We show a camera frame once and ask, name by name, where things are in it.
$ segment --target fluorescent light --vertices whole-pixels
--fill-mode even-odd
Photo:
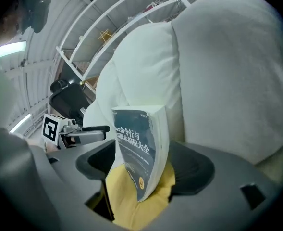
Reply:
[[[24,51],[26,49],[26,44],[27,44],[26,41],[22,41],[22,42],[0,46],[0,57],[6,56],[12,53]]]
[[[29,117],[31,117],[31,114],[26,115],[26,116],[10,131],[10,133],[14,133]]]

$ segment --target yellow cloth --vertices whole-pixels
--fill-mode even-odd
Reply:
[[[107,192],[115,218],[113,223],[129,230],[144,228],[167,207],[174,184],[174,170],[167,161],[156,189],[149,198],[139,203],[137,189],[124,164],[118,166],[106,178]]]

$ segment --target warehouse ceiling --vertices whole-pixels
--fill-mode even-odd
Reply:
[[[36,34],[27,29],[10,41],[27,41],[25,51],[0,58],[0,68],[14,84],[17,104],[11,114],[8,129],[11,130],[24,117],[31,117],[16,131],[29,137],[41,127],[48,110],[49,86],[55,79],[59,56],[56,46],[66,31],[90,3],[90,0],[51,0],[49,15],[43,30]]]

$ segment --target book cover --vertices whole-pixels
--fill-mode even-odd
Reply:
[[[137,188],[137,200],[146,193],[155,162],[153,126],[140,110],[113,110],[114,125],[125,168]]]

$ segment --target book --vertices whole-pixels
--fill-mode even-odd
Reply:
[[[112,112],[125,169],[142,202],[155,190],[168,157],[165,106],[119,106]]]

